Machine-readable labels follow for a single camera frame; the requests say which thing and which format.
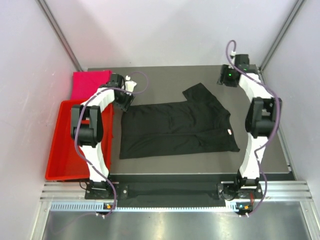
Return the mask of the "black t-shirt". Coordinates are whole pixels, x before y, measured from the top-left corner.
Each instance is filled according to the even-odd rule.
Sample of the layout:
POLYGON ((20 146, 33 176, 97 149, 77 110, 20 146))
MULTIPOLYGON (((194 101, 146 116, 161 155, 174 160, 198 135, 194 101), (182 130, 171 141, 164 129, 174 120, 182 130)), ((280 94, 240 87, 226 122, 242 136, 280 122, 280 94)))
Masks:
POLYGON ((239 152, 230 112, 202 84, 185 101, 133 105, 121 118, 119 158, 239 152))

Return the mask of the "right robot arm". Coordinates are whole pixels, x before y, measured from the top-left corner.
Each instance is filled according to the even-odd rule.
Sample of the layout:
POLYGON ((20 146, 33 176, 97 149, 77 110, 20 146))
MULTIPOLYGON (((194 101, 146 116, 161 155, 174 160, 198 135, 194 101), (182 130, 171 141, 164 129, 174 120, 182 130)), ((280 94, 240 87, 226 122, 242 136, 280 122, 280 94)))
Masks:
POLYGON ((248 135, 244 160, 237 172, 233 185, 224 184, 222 194, 234 194, 237 198, 247 198, 260 193, 260 167, 266 143, 274 137, 279 124, 282 107, 281 99, 276 99, 261 82, 258 73, 250 70, 247 54, 237 54, 234 50, 227 54, 229 64, 221 68, 219 85, 240 87, 248 97, 250 106, 245 118, 248 135))

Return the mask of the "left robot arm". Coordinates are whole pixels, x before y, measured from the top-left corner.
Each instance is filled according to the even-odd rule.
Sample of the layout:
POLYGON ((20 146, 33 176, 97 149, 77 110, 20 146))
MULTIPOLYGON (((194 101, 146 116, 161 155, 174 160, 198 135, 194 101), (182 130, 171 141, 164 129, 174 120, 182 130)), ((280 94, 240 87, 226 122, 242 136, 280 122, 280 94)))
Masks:
POLYGON ((77 154, 87 163, 89 169, 87 191, 96 190, 97 194, 105 199, 113 194, 114 187, 107 181, 109 169, 102 150, 102 112, 110 105, 116 105, 126 112, 135 98, 133 91, 136 85, 130 75, 113 73, 109 81, 102 84, 88 100, 71 108, 71 138, 77 154))

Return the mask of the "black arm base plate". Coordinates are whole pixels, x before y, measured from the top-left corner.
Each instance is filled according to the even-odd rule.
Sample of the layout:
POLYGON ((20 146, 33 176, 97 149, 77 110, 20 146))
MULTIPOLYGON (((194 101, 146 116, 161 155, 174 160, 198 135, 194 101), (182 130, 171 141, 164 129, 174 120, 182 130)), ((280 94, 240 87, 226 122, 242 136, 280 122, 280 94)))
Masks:
POLYGON ((117 200, 125 208, 200 208, 262 197, 257 179, 237 174, 112 174, 110 181, 113 186, 89 181, 85 199, 117 200))

